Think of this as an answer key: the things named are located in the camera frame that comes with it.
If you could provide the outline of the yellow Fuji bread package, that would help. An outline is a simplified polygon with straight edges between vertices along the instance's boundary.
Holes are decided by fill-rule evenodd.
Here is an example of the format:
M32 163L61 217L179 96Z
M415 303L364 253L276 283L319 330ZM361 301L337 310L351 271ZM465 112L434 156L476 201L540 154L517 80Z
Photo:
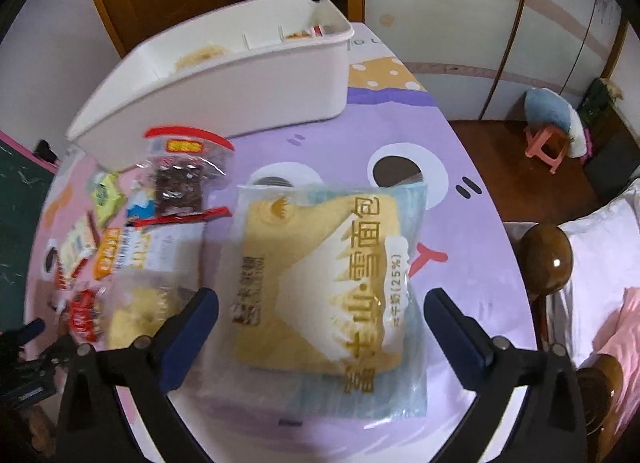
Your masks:
M216 394L291 420L426 412L410 261L422 182L242 186L217 287Z

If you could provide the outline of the clear bag yellow pastry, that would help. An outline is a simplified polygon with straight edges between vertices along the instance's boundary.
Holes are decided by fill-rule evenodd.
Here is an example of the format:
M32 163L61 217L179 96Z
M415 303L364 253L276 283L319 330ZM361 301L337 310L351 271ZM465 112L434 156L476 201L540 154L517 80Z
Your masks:
M228 54L231 54L231 51L224 46L207 45L178 59L175 63L175 71L178 72L185 68L194 67L220 56L228 56Z

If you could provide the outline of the red small snack packet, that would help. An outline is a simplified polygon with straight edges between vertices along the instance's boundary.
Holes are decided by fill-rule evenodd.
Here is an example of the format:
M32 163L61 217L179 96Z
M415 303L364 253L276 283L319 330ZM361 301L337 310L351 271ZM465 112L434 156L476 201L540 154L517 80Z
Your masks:
M68 305L68 329L76 341L96 343L102 336L102 303L98 292L77 292Z

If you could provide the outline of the round pastry clear wrapper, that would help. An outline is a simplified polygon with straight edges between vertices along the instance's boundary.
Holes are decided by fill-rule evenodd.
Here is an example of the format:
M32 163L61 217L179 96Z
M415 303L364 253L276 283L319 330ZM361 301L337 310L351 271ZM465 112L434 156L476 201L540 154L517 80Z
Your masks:
M139 336L153 337L178 315L191 291L175 273L124 268L112 276L104 295L104 344L128 347Z

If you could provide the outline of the white red stripe packet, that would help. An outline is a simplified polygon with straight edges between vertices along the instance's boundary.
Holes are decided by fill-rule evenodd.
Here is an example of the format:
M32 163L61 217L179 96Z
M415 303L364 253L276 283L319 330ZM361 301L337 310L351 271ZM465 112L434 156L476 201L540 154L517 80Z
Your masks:
M58 246L58 272L56 287L69 290L82 268L94 256L99 246L99 235L91 212L84 212Z

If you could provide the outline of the orange snack packet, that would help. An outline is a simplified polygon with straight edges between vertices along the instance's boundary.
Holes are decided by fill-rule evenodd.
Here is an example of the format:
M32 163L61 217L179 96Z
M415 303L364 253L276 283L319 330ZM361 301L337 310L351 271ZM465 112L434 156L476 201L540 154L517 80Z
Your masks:
M122 229L106 228L93 265L93 278L102 280L111 275L116 267L116 257L119 251Z

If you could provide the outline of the wooden bedpost knob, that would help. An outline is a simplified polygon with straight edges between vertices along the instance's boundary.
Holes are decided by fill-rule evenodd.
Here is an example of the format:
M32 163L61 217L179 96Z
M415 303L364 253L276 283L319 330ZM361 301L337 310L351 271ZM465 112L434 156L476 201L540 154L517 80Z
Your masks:
M554 224L537 223L528 229L518 241L516 259L533 298L552 295L570 282L573 249L567 235Z

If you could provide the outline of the white bed pillow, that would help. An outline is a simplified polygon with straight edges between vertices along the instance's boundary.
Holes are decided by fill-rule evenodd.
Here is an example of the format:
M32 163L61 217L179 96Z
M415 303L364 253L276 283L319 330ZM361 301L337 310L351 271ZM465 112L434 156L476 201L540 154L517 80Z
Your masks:
M639 285L639 181L560 229L570 240L573 270L546 299L549 341L581 365L613 335L625 291Z

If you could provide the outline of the green snack packet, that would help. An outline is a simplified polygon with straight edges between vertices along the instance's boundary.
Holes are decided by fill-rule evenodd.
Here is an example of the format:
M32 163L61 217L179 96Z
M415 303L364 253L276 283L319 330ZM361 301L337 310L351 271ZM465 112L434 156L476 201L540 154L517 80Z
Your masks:
M96 224L104 228L117 215L126 201L126 195L120 189L118 176L111 172L98 172L93 176L90 186Z

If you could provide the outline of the blue candy packet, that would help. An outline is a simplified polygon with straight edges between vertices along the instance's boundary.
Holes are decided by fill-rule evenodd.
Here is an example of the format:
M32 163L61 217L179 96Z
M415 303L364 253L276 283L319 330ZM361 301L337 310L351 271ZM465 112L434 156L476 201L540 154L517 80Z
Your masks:
M135 189L129 194L126 207L126 221L132 223L138 220L155 217L155 192L153 189Z

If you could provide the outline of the red trim brownie packet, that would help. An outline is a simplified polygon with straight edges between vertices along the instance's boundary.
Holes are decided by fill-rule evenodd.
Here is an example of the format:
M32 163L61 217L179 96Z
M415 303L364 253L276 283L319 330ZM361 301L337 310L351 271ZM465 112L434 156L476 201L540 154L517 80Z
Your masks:
M152 127L143 138L148 155L134 180L135 189L153 189L155 217L126 223L144 228L227 218L228 206L216 201L226 189L234 146L226 138L200 128Z

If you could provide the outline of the pink plastic stool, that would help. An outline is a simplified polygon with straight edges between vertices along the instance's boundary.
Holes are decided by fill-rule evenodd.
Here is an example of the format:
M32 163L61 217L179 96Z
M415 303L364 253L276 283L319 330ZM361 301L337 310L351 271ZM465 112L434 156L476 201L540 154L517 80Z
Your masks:
M544 127L527 126L525 128L527 158L541 160L555 174L568 152L567 134L553 125Z

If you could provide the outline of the blue white plush cushion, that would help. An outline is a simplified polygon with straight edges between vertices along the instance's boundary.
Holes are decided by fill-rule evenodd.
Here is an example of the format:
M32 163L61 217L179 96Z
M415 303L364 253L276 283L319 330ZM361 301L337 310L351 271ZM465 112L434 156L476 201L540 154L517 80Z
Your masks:
M532 88L524 98L526 122L534 128L552 125L568 138L568 156L581 158L588 153L582 120L577 111L561 96L548 88Z

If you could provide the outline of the white plastic storage bin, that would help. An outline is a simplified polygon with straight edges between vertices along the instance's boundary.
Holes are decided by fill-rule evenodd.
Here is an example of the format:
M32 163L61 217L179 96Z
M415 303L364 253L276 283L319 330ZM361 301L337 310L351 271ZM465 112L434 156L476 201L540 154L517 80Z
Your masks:
M145 157L143 135L179 125L223 138L318 122L347 104L352 23L330 0L250 0L180 23L137 45L66 131L111 171ZM228 56L175 71L207 45Z

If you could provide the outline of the green chalkboard pink frame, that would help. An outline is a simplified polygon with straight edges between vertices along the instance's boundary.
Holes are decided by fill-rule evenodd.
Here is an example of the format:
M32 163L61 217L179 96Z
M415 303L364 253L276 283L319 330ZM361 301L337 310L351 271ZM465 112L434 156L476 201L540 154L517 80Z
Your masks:
M1 331L23 324L27 273L40 212L56 166L1 134Z

